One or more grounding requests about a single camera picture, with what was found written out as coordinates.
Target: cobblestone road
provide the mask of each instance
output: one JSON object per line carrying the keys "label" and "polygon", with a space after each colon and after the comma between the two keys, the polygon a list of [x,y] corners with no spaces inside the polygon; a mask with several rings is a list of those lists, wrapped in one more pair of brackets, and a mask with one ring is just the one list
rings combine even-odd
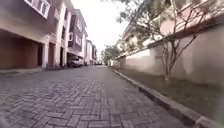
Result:
{"label": "cobblestone road", "polygon": [[185,128],[106,67],[0,76],[0,128]]}

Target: garage opening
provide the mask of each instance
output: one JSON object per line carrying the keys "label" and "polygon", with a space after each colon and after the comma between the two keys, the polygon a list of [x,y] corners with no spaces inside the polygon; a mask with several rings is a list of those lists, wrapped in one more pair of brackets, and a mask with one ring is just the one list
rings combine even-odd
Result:
{"label": "garage opening", "polygon": [[37,68],[42,49],[38,42],[0,30],[0,69]]}

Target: townhouse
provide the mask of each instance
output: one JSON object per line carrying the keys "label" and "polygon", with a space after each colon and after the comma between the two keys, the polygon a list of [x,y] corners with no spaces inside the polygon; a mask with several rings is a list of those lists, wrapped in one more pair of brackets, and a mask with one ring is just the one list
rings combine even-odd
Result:
{"label": "townhouse", "polygon": [[0,1],[0,69],[58,68],[83,59],[86,23],[70,0]]}
{"label": "townhouse", "polygon": [[96,46],[92,46],[92,58],[93,58],[93,64],[95,65],[97,63],[97,49]]}
{"label": "townhouse", "polygon": [[91,40],[86,40],[86,46],[85,46],[85,62],[87,65],[93,65],[93,43]]}

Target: entrance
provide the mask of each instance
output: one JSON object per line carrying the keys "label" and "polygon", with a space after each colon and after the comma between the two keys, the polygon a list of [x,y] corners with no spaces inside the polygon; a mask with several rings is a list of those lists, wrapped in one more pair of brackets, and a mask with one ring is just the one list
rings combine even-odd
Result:
{"label": "entrance", "polygon": [[38,64],[38,66],[42,66],[42,63],[43,63],[42,55],[43,55],[43,45],[38,44],[38,50],[37,50],[37,58],[38,58],[37,64]]}
{"label": "entrance", "polygon": [[54,65],[54,51],[55,51],[55,45],[52,43],[49,43],[48,66],[50,67],[53,67]]}

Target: green foliage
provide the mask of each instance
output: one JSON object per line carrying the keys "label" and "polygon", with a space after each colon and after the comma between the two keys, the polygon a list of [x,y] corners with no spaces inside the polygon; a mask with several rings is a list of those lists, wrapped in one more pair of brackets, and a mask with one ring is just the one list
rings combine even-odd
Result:
{"label": "green foliage", "polygon": [[108,61],[114,59],[119,55],[119,50],[116,45],[107,45],[106,49],[101,51],[101,56],[104,63],[107,65]]}

